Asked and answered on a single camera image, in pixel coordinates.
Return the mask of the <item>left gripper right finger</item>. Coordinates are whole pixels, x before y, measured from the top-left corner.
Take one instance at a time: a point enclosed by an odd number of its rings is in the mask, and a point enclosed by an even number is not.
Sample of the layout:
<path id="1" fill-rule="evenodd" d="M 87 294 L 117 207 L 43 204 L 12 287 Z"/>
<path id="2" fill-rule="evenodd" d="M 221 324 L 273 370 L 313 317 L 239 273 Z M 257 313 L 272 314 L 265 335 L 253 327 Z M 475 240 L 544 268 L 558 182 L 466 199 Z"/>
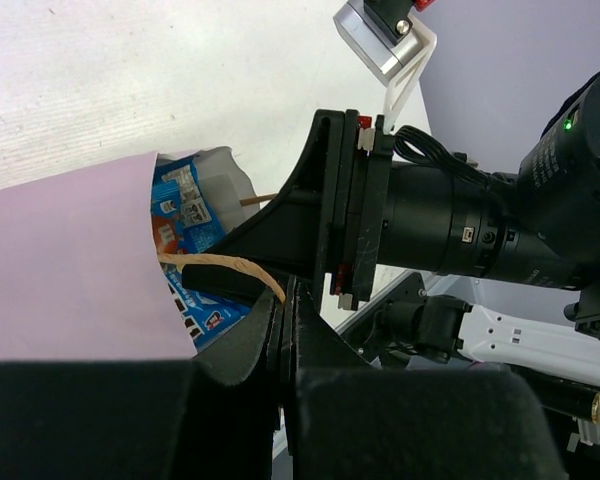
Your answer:
<path id="1" fill-rule="evenodd" d="M 287 284 L 284 414 L 297 479 L 562 479 L 538 399 L 492 369 L 371 366 Z"/>

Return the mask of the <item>pink paper bag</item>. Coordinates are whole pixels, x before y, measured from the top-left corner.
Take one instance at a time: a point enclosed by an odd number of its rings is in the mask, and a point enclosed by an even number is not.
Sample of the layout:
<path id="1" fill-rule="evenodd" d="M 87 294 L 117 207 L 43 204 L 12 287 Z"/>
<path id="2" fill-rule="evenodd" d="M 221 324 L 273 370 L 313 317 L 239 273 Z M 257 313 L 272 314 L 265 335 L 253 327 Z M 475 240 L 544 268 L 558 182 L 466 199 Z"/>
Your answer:
<path id="1" fill-rule="evenodd" d="M 254 196 L 226 147 L 195 155 L 214 211 Z M 154 242 L 156 153 L 0 190 L 0 361 L 192 357 Z"/>

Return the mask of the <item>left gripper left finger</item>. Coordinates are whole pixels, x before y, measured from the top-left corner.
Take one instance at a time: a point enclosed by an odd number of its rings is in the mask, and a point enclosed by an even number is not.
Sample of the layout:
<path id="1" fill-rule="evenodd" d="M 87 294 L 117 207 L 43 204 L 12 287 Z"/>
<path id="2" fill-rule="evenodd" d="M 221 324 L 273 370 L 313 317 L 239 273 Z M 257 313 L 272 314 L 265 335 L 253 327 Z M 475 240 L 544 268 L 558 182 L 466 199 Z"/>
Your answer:
<path id="1" fill-rule="evenodd" d="M 0 362 L 0 479 L 267 479 L 264 292 L 191 359 Z"/>

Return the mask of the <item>blue M&M snack packet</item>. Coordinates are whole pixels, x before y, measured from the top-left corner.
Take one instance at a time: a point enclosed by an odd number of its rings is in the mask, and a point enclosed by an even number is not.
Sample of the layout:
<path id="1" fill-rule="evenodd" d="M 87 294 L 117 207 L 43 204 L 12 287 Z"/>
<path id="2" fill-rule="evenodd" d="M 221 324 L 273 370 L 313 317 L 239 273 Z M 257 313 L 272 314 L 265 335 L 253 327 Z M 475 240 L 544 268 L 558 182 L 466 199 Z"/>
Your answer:
<path id="1" fill-rule="evenodd" d="M 155 167 L 150 214 L 159 253 L 202 253 L 226 231 L 202 193 L 195 155 Z"/>

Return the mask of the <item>blue cookie snack packet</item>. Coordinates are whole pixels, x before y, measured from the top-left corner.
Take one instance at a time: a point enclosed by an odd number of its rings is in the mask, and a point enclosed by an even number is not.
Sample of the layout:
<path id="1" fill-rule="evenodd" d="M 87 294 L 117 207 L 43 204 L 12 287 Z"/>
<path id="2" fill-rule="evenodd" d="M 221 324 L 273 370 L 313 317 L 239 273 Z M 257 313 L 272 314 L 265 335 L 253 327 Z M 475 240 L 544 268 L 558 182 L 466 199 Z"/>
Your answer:
<path id="1" fill-rule="evenodd" d="M 248 306 L 185 288 L 182 269 L 175 265 L 162 264 L 162 269 L 172 299 L 198 352 L 251 312 Z"/>

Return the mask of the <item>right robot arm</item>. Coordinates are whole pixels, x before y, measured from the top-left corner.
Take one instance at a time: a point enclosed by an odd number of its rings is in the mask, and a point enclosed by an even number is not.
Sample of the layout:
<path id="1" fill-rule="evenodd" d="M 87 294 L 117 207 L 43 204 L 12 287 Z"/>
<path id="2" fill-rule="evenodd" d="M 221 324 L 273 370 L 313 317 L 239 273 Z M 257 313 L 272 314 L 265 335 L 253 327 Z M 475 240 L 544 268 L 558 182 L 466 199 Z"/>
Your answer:
<path id="1" fill-rule="evenodd" d="M 395 290 L 346 337 L 367 358 L 395 345 L 441 363 L 505 363 L 529 370 L 550 402 L 600 399 L 600 72 L 515 174 L 383 125 L 355 110 L 316 112 L 281 191 L 209 253 L 295 276 L 315 299 L 329 291 L 351 309 L 369 299 L 378 265 L 575 291 L 561 327 Z"/>

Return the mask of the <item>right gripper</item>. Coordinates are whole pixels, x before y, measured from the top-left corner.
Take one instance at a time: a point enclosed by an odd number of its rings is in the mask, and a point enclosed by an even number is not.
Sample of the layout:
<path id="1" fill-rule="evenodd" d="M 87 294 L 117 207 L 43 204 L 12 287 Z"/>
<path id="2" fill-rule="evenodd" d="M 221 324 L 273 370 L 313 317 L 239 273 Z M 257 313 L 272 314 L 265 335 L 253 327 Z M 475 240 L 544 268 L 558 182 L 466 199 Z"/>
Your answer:
<path id="1" fill-rule="evenodd" d="M 314 305 L 329 291 L 348 295 L 351 308 L 370 299 L 379 260 L 383 209 L 395 138 L 385 117 L 356 110 L 319 110 L 289 178 L 258 213 L 212 247 L 276 274 L 313 280 Z M 188 290 L 254 305 L 259 279 L 219 265 L 185 265 Z"/>

